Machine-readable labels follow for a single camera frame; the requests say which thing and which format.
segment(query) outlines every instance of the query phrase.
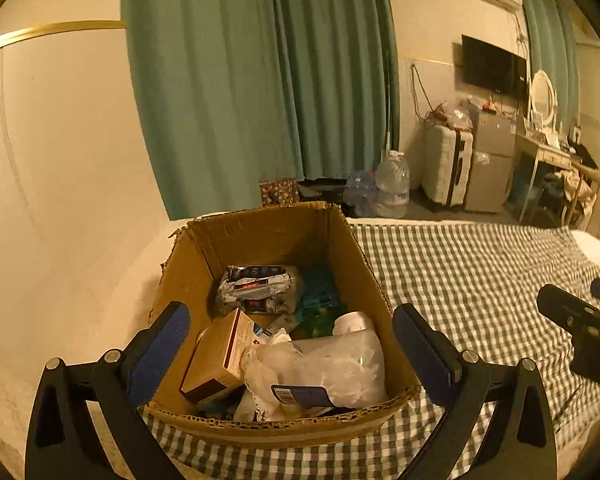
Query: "white suitcase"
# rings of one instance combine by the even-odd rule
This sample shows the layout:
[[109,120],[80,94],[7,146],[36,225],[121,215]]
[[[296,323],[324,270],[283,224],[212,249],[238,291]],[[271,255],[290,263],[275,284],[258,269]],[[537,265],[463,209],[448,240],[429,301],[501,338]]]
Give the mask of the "white suitcase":
[[464,202],[473,142],[471,133],[440,124],[424,131],[422,188],[430,200],[447,207]]

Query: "green curtain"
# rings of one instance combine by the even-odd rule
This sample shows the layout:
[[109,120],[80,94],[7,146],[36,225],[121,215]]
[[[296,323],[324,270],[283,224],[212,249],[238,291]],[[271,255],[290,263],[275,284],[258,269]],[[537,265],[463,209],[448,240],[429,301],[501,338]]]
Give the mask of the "green curtain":
[[389,0],[122,0],[122,15],[171,219],[260,205],[264,180],[372,170],[398,133]]
[[556,128],[565,131],[580,110],[576,43],[569,11],[556,0],[522,0],[531,50],[531,70],[544,70],[558,99]]

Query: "checkered tablecloth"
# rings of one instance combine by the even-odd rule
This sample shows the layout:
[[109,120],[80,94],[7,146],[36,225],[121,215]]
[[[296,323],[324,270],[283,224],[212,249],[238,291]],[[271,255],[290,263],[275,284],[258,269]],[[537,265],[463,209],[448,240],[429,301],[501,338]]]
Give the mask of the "checkered tablecloth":
[[[497,224],[352,226],[389,302],[413,303],[458,349],[486,362],[538,364],[560,449],[600,413],[600,386],[571,374],[570,336],[538,314],[546,283],[600,308],[589,293],[598,267],[567,228],[540,230]],[[145,413],[169,455],[221,479],[395,478],[442,415],[426,394],[373,434],[348,442],[295,449],[243,449],[194,440]],[[493,412],[485,405],[452,473],[467,471]]]

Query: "black tv screen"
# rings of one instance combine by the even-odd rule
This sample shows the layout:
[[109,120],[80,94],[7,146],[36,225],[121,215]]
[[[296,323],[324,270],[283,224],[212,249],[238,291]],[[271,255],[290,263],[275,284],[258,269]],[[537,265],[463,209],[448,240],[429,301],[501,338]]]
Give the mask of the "black tv screen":
[[462,64],[465,83],[526,104],[526,60],[523,57],[463,34]]

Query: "barcode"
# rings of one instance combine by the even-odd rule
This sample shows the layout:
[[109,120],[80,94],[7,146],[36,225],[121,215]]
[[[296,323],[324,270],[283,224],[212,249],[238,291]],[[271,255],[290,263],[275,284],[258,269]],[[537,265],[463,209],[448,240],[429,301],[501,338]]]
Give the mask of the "barcode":
[[295,404],[294,394],[288,388],[276,388],[276,397],[282,404]]

